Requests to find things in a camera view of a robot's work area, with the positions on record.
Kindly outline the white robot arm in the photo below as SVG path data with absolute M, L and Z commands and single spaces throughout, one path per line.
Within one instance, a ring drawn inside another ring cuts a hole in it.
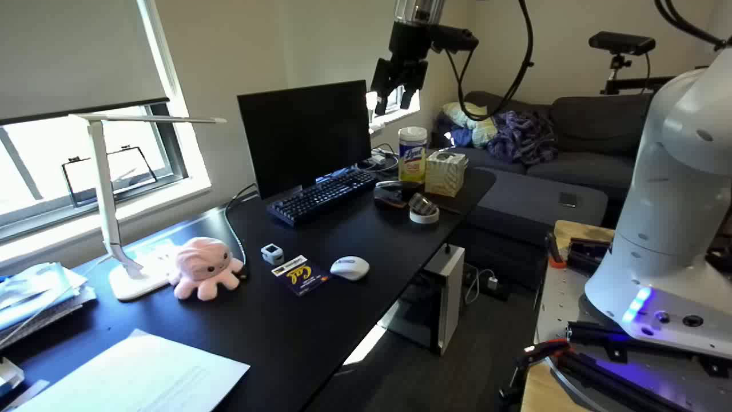
M 637 340 L 732 358 L 732 281 L 708 249 L 732 185 L 732 45 L 653 97 L 612 248 L 584 287 Z

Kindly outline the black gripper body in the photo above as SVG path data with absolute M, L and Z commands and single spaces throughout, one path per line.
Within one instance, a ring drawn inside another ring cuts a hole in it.
M 414 73 L 426 65 L 431 51 L 473 51 L 478 39 L 465 28 L 442 22 L 447 0 L 395 0 L 395 18 L 390 36 L 390 71 Z

